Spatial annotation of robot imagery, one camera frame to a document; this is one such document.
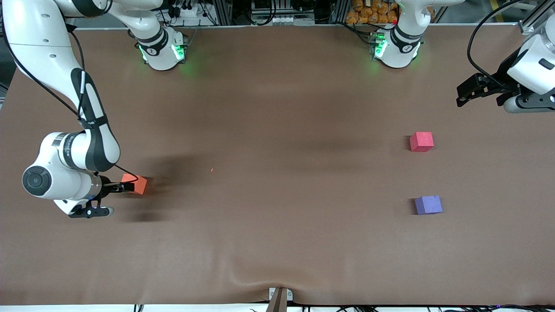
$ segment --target brown paper sheet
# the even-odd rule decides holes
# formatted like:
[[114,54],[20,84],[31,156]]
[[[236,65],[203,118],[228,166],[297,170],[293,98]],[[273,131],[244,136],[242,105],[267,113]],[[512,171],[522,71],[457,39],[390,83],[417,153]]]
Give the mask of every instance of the brown paper sheet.
[[[430,27],[395,70],[340,27],[202,29],[167,72],[124,31],[78,32],[119,164],[153,180],[105,198],[108,218],[28,195],[43,137],[79,125],[17,73],[0,112],[1,303],[237,303],[284,286],[304,304],[554,304],[555,114],[456,107],[472,30]],[[475,60],[494,72],[522,39],[484,27]],[[415,131],[436,146],[409,152]],[[444,213],[414,215],[423,195]]]

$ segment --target black cable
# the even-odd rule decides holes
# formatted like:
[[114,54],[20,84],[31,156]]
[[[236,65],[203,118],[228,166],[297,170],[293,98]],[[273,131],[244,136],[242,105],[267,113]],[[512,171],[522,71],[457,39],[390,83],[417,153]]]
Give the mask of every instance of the black cable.
[[162,10],[158,9],[158,12],[160,12],[160,15],[162,16],[162,19],[164,20],[164,25],[169,26],[168,21],[166,21],[166,17],[164,16],[164,13],[162,13]]
[[476,33],[478,32],[478,29],[480,29],[480,27],[482,27],[482,25],[490,18],[492,17],[495,13],[499,12],[500,10],[503,10],[504,8],[511,6],[517,2],[520,2],[523,0],[511,0],[507,3],[504,3],[503,5],[499,6],[498,8],[496,8],[495,10],[493,10],[490,14],[486,15],[486,17],[484,17],[483,20],[481,20],[478,24],[478,26],[476,26],[476,28],[474,29],[474,31],[472,32],[472,35],[470,36],[470,40],[468,41],[468,48],[466,49],[466,57],[468,58],[468,61],[470,62],[470,64],[472,66],[474,66],[474,68],[476,68],[479,72],[481,72],[484,76],[486,76],[487,78],[489,78],[491,81],[497,83],[498,85],[500,85],[501,87],[503,87],[505,90],[507,91],[511,91],[511,88],[509,86],[507,86],[504,83],[499,82],[497,79],[495,79],[493,76],[491,76],[488,72],[486,72],[485,70],[483,70],[480,66],[478,66],[478,64],[476,64],[474,62],[474,60],[472,59],[472,57],[470,56],[470,50],[472,48],[472,43],[474,42],[474,37],[476,36]]
[[366,39],[364,39],[364,37],[362,37],[362,36],[368,36],[368,35],[359,34],[359,32],[356,30],[356,27],[355,27],[354,24],[352,25],[352,27],[355,30],[355,33],[356,33],[357,37],[360,39],[360,41],[362,41],[362,42],[364,42],[364,43],[366,43],[370,46],[371,45],[370,41],[367,41]]
[[143,312],[144,304],[133,305],[133,312]]
[[[4,25],[4,15],[2,14],[2,5],[0,5],[0,24]],[[0,37],[4,37],[4,31],[0,34]]]
[[[506,304],[506,305],[499,305],[496,306],[495,308],[489,308],[489,307],[485,307],[484,309],[481,309],[479,307],[467,307],[467,306],[459,306],[458,308],[462,309],[463,311],[474,311],[474,312],[485,312],[485,311],[495,311],[497,309],[503,309],[503,308],[512,308],[512,309],[521,309],[521,310],[527,310],[527,311],[531,311],[531,312],[540,312],[540,310],[535,309],[535,308],[531,308],[529,306],[521,306],[521,305],[515,305],[515,304]],[[440,312],[461,312],[460,310],[441,310]]]
[[[274,5],[274,12],[273,13],[272,13],[272,4]],[[252,9],[250,7],[248,7],[247,5],[245,5],[245,8],[246,8],[246,10],[245,10],[244,15],[245,15],[246,20],[249,21],[249,23],[251,23],[252,25],[255,25],[255,26],[264,26],[264,25],[269,24],[271,21],[274,20],[274,17],[276,17],[276,14],[278,12],[278,4],[276,3],[276,0],[272,0],[272,3],[270,4],[270,15],[268,15],[268,19],[266,20],[266,22],[264,22],[262,24],[259,24],[258,22],[253,21],[249,17],[248,12],[249,11],[252,12]]]
[[126,181],[126,183],[133,183],[133,182],[136,182],[136,181],[139,180],[139,177],[138,177],[136,174],[134,174],[134,173],[132,173],[132,172],[130,172],[130,171],[128,171],[128,170],[123,169],[123,168],[120,167],[119,165],[115,164],[114,167],[118,168],[119,170],[121,170],[121,171],[123,171],[123,172],[125,172],[125,173],[128,173],[128,174],[132,175],[133,178],[135,178],[134,180]]
[[[70,34],[73,36],[73,39],[75,39],[77,47],[79,48],[79,56],[81,57],[81,67],[83,68],[83,71],[85,71],[85,57],[83,56],[83,49],[81,48],[81,43],[79,42],[79,39],[73,32],[70,32]],[[79,95],[79,104],[77,105],[77,113],[78,113],[77,120],[81,120],[81,104],[83,103],[83,96],[84,96],[84,93],[81,93]]]
[[114,0],[110,0],[110,6],[108,6],[108,2],[106,2],[106,7],[105,7],[105,10],[104,10],[104,14],[108,13],[108,11],[112,8],[113,3],[114,3]]
[[21,62],[19,61],[19,59],[17,59],[16,54],[13,53],[12,47],[10,47],[9,45],[9,41],[8,41],[8,37],[6,34],[6,26],[4,25],[4,23],[2,23],[2,33],[4,34],[4,42],[6,43],[6,47],[8,47],[8,51],[9,53],[12,55],[13,60],[15,61],[15,63],[17,64],[17,66],[19,66],[19,68],[25,72],[25,74],[27,74],[27,76],[29,76],[33,81],[35,81],[39,86],[41,86],[44,90],[46,90],[48,93],[50,93],[50,95],[52,95],[55,99],[57,99],[58,101],[60,101],[60,103],[62,103],[67,109],[69,109],[74,115],[76,115],[77,117],[79,117],[79,114],[77,114],[77,111],[75,111],[75,109],[73,109],[66,101],[62,100],[57,94],[55,94],[52,90],[50,90],[50,88],[48,88],[47,86],[45,86],[42,82],[40,82],[32,73],[30,73],[27,68],[25,68],[25,66],[23,66],[21,64]]
[[203,9],[203,12],[206,13],[206,17],[208,18],[208,20],[214,26],[217,26],[218,24],[216,23],[216,20],[214,19],[214,17],[210,13],[210,10],[208,10],[208,6],[206,5],[206,2],[204,2],[204,0],[200,0],[199,4],[200,4],[201,8]]
[[[343,25],[345,28],[347,28],[348,30],[350,30],[350,31],[352,31],[352,32],[354,32],[354,33],[365,34],[365,35],[367,35],[367,36],[370,35],[370,32],[363,32],[363,31],[358,31],[358,30],[356,30],[356,29],[354,28],[354,24],[353,24],[353,27],[349,26],[347,23],[344,23],[344,22],[335,22],[334,24]],[[373,27],[376,27],[376,28],[379,28],[379,29],[383,29],[383,30],[386,30],[386,31],[390,31],[390,30],[393,29],[393,28],[384,28],[384,27],[381,27],[381,26],[378,26],[378,25],[375,25],[375,24],[367,24],[367,25],[368,25],[368,26],[373,26]]]

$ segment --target metal frame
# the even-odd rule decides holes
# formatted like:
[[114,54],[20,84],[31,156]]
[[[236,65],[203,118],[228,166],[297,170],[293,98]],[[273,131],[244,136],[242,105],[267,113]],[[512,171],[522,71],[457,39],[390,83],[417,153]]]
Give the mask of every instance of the metal frame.
[[437,10],[436,12],[436,18],[433,20],[432,23],[437,24],[441,21],[441,19],[445,16],[445,13],[447,12],[447,9],[449,7],[441,7],[439,10]]
[[232,3],[228,3],[227,0],[213,0],[214,9],[216,10],[216,15],[218,16],[219,26],[230,26],[231,25],[231,6]]
[[351,9],[350,0],[337,0],[335,8],[330,15],[330,23],[344,22],[347,13]]
[[524,35],[531,34],[534,29],[540,26],[546,19],[553,13],[555,9],[555,0],[544,0],[540,3],[530,15],[524,19],[523,21],[519,22],[519,26],[521,28],[521,32]]

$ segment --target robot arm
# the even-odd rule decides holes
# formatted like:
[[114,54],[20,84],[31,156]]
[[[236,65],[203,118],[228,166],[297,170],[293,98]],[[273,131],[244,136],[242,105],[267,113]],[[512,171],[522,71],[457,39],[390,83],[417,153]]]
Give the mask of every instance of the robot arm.
[[401,7],[397,25],[377,31],[380,42],[373,49],[374,58],[392,68],[402,68],[416,57],[420,41],[430,24],[429,6],[452,6],[465,0],[395,0]]
[[492,77],[474,74],[457,87],[457,106],[501,93],[497,105],[509,113],[555,112],[555,15],[505,59]]
[[165,71],[185,61],[187,42],[182,33],[162,27],[150,11],[161,5],[162,0],[116,0],[108,13],[131,30],[145,62],[158,71]]
[[90,75],[77,63],[62,14],[104,12],[103,0],[4,0],[4,38],[18,68],[41,85],[57,90],[75,106],[80,132],[55,132],[41,144],[35,162],[23,173],[27,192],[51,199],[70,217],[109,215],[92,207],[109,193],[133,190],[98,175],[119,160],[120,149]]

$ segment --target metal bracket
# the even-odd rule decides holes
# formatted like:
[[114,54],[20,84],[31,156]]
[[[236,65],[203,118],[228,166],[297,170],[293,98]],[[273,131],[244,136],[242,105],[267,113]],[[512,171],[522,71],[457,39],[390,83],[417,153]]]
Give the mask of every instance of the metal bracket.
[[270,303],[266,312],[287,312],[287,301],[293,300],[293,292],[282,287],[270,288]]
[[520,28],[521,33],[522,33],[524,36],[527,36],[527,35],[529,35],[529,34],[531,34],[531,33],[534,32],[534,26],[526,27],[526,26],[524,26],[524,22],[523,22],[523,21],[518,21],[518,27]]
[[[272,300],[272,297],[274,296],[275,291],[276,291],[275,287],[270,288],[268,300]],[[287,293],[287,301],[293,301],[293,292],[287,288],[285,288],[284,291],[286,291]]]

